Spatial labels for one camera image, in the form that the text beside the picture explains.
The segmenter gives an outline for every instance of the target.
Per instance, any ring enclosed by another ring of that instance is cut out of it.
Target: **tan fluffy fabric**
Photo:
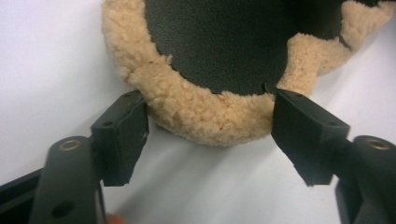
[[[352,50],[337,38],[325,41],[297,34],[288,42],[288,63],[277,86],[309,95],[317,75],[344,64],[367,35],[390,20],[394,8],[391,2],[380,2],[379,7],[372,8],[345,2],[341,35]],[[211,146],[246,143],[271,132],[271,95],[212,94],[172,70],[170,57],[160,55],[151,42],[144,0],[106,0],[103,33],[127,89],[141,91],[150,115],[165,129]]]

